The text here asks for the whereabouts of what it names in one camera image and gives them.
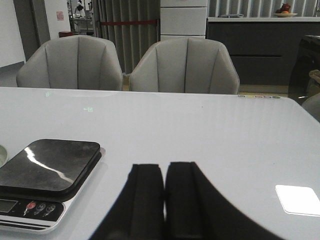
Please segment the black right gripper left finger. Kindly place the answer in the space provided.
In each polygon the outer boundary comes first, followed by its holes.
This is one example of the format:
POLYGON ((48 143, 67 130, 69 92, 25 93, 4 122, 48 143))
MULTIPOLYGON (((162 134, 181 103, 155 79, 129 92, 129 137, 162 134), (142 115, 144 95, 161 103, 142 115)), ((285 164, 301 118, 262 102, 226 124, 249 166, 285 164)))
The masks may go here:
POLYGON ((164 183, 157 164, 133 164, 115 203, 91 240, 162 240, 164 183))

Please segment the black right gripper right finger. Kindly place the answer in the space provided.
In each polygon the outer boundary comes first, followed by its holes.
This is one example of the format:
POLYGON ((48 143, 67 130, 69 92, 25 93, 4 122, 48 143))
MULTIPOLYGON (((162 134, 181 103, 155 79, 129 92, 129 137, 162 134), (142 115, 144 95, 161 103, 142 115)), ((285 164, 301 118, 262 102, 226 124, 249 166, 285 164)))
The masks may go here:
POLYGON ((169 240, 278 240, 230 203, 195 162, 171 162, 165 178, 169 240))

